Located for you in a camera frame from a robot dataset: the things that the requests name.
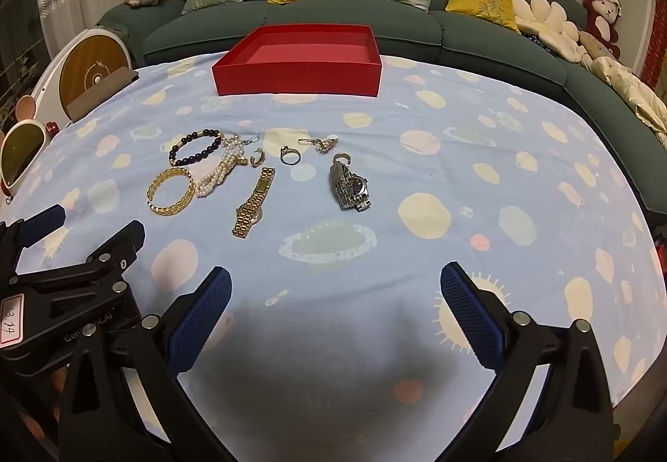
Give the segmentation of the cream quilted blanket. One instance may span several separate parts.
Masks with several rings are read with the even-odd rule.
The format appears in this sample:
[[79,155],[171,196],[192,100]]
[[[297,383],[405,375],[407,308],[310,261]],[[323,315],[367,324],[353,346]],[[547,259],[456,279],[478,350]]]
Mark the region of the cream quilted blanket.
[[610,86],[665,150],[667,148],[667,111],[665,103],[630,69],[610,57],[598,57],[589,67],[591,73]]

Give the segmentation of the green sectional sofa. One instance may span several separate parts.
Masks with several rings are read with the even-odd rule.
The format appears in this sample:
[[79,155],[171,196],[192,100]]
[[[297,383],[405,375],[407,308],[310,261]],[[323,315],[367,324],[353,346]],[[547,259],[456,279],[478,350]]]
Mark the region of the green sectional sofa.
[[[574,0],[550,1],[560,3],[576,25],[586,22],[586,10]],[[285,5],[243,0],[192,13],[183,11],[185,3],[121,4],[106,12],[100,25],[119,33],[139,66],[229,50],[265,24],[368,25],[383,55],[495,78],[577,112],[613,154],[647,216],[666,216],[665,148],[611,86],[506,27],[447,12],[446,0],[431,0],[426,11],[395,0],[298,0]]]

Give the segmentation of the cream flower cushion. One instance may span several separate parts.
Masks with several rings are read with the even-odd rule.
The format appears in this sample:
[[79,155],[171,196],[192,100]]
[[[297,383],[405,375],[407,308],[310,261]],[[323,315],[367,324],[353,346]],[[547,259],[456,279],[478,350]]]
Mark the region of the cream flower cushion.
[[557,2],[512,0],[516,23],[521,33],[535,35],[544,46],[567,62],[578,64],[586,49],[579,43],[577,26]]

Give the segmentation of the white mouse-ear mirror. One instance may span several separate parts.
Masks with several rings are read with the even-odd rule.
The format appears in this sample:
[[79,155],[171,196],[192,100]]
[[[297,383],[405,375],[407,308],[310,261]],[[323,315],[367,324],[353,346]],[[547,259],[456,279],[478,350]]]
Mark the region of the white mouse-ear mirror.
[[35,113],[33,96],[22,96],[15,109],[17,122],[1,135],[1,191],[7,204],[13,201],[35,158],[52,139],[45,124],[34,119]]

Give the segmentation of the red jewelry tray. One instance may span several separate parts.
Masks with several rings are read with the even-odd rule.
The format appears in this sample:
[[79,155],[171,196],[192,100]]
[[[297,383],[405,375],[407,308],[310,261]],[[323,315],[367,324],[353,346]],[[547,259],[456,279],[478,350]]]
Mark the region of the red jewelry tray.
[[371,27],[257,27],[211,67],[217,93],[376,96],[382,62]]

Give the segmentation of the small gold hoop earring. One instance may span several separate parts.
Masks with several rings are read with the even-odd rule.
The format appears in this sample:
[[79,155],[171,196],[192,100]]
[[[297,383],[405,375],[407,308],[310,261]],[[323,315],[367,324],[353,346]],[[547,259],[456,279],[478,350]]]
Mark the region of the small gold hoop earring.
[[266,160],[266,153],[263,151],[262,148],[257,148],[254,154],[250,157],[250,164],[253,167],[259,167],[263,163],[265,163]]

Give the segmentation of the beige small cushion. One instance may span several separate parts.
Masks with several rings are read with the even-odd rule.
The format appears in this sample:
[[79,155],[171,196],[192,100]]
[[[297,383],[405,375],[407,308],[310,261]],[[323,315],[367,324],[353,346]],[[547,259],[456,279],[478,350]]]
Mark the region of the beige small cushion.
[[614,59],[612,52],[589,32],[580,30],[579,42],[580,45],[586,49],[586,52],[591,59],[597,59],[599,57],[610,57]]

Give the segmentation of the white round wood-faced appliance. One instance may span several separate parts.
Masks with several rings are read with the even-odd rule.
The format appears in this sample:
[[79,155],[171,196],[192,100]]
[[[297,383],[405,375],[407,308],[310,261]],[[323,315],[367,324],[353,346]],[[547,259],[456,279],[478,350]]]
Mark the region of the white round wood-faced appliance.
[[93,27],[79,33],[53,57],[33,92],[18,101],[17,120],[67,127],[73,122],[76,100],[118,69],[131,70],[132,64],[129,50],[115,32]]

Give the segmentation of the gold wristwatch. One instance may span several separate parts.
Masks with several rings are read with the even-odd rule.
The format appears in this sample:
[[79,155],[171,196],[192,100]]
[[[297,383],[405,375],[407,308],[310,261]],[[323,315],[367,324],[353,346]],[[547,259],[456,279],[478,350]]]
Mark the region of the gold wristwatch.
[[250,197],[235,212],[235,223],[232,235],[239,239],[245,239],[253,226],[258,223],[262,216],[262,206],[265,202],[270,187],[273,184],[276,170],[273,167],[264,167],[260,171],[259,179]]

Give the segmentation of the red plush monkey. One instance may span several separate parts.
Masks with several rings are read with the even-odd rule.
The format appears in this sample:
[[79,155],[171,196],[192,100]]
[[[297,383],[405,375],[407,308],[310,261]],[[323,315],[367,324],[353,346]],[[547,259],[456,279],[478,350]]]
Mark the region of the red plush monkey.
[[616,31],[616,23],[622,16],[619,0],[583,0],[582,5],[588,13],[586,31],[605,46],[614,58],[621,56]]

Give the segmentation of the blue patterned bedsheet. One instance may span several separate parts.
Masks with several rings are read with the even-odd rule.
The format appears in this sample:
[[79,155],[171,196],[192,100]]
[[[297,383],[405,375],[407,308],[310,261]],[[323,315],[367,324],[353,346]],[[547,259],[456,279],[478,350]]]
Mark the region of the blue patterned bedsheet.
[[[441,296],[451,261],[543,325],[587,319],[614,401],[658,357],[666,290],[649,227],[573,111],[394,57],[375,97],[220,96],[214,64],[141,69],[59,132],[1,215],[65,207],[25,271],[79,262],[140,220],[128,282],[146,313],[230,271],[230,305],[182,384],[238,459],[433,460],[492,379]],[[330,136],[327,154],[297,143]],[[365,177],[370,208],[340,209],[333,162]],[[262,216],[239,239],[236,209],[264,167]]]

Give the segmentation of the silver wristwatch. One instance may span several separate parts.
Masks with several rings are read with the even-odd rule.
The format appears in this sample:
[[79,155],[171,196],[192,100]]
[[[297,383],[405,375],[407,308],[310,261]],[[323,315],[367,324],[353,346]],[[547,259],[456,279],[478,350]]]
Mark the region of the silver wristwatch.
[[329,172],[333,197],[341,210],[356,209],[364,212],[371,207],[369,187],[365,177],[351,172],[348,166],[333,162]]

